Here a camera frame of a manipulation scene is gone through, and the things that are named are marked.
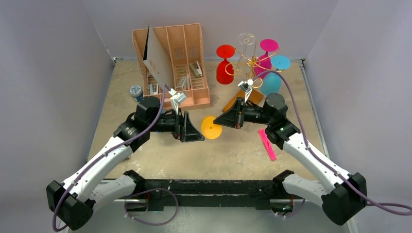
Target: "pink marker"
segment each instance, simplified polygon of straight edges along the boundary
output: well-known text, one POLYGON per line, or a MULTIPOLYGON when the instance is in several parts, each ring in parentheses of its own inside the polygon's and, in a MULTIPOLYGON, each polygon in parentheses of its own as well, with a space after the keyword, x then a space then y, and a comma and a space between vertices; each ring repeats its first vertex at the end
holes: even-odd
POLYGON ((276 160, 276 154, 273 151, 272 143, 269 141, 268 136, 266 136, 265 130, 259 130, 260 138, 262 139, 263 144, 265 144, 266 151, 269 154, 269 157, 272 161, 276 160))

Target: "black base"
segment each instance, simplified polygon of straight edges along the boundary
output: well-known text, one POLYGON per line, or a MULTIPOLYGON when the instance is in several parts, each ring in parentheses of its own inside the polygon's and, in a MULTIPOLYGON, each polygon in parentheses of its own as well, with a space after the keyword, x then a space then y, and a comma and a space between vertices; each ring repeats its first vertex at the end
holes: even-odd
MULTIPOLYGON (((273 180, 157 180, 144 179, 133 170, 125 172, 135 180, 134 194, 165 188, 174 193, 179 206, 186 207, 254 207, 271 210, 270 200, 290 199, 281 185, 282 179, 273 180)), ((148 211, 163 211, 165 206, 175 206, 173 197, 164 191, 149 193, 148 211)), ((145 199, 144 195, 133 197, 145 199)))

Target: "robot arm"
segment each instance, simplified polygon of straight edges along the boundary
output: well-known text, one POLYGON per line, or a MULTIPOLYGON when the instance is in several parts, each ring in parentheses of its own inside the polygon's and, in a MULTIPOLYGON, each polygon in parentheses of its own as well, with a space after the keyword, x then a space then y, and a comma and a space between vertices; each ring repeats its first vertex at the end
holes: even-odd
POLYGON ((149 132, 122 145, 109 153, 109 149, 143 132, 154 120, 159 111, 160 101, 155 97, 147 97, 137 106, 136 112, 130 114, 126 121, 119 125, 114 135, 106 145, 80 170, 65 179, 62 183, 51 182, 47 188, 47 199, 51 211, 66 192, 57 216, 72 230, 82 227, 92 216, 93 211, 100 209, 107 203, 134 193, 138 186, 133 174, 124 174, 118 179, 102 186, 98 184, 121 161, 130 157, 141 145, 150 138, 152 132, 171 132, 172 136, 181 142, 203 141, 203 135, 192 125, 188 112, 181 110, 167 111, 160 115, 149 132))
POLYGON ((245 121, 267 125, 265 133, 268 139, 296 158, 318 179, 318 181, 309 181, 293 172, 285 171, 277 177, 282 183, 281 190, 318 204, 329 219, 338 225, 343 225, 366 206, 366 200, 350 189, 323 163, 337 170, 337 173, 364 195, 366 195, 366 180, 359 173, 351 175, 308 143, 308 147, 321 161, 316 159, 306 147, 300 130, 286 118, 287 110, 285 99, 280 94, 269 94, 263 107, 255 104, 246 105, 241 98, 237 98, 233 106, 217 117, 214 123, 235 129, 240 129, 245 121))

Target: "yellow disc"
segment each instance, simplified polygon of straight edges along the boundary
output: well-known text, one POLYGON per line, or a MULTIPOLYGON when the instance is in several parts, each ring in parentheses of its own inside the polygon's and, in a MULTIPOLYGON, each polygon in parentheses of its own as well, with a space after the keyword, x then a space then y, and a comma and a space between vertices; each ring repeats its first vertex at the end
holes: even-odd
POLYGON ((206 116, 203 118, 200 130, 202 131, 203 136, 207 139, 216 139, 222 133, 222 126, 213 124, 215 119, 214 116, 206 116))

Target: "white wall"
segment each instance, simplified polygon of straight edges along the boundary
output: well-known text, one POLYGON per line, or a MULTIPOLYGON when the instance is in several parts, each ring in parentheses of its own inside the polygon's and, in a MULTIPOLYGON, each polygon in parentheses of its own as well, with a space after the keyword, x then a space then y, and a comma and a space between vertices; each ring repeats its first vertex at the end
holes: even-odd
POLYGON ((0 1, 0 229, 51 232, 46 186, 86 161, 113 64, 80 0, 0 1))
MULTIPOLYGON (((305 65, 330 157, 377 201, 412 204, 412 2, 340 0, 305 65)), ((410 232, 368 207, 360 232, 410 232)))
MULTIPOLYGON (((277 40, 282 54, 305 58, 338 0, 84 0, 111 56, 135 58, 132 30, 200 23, 205 58, 240 33, 277 40)), ((258 55, 263 54, 258 46, 258 55)))

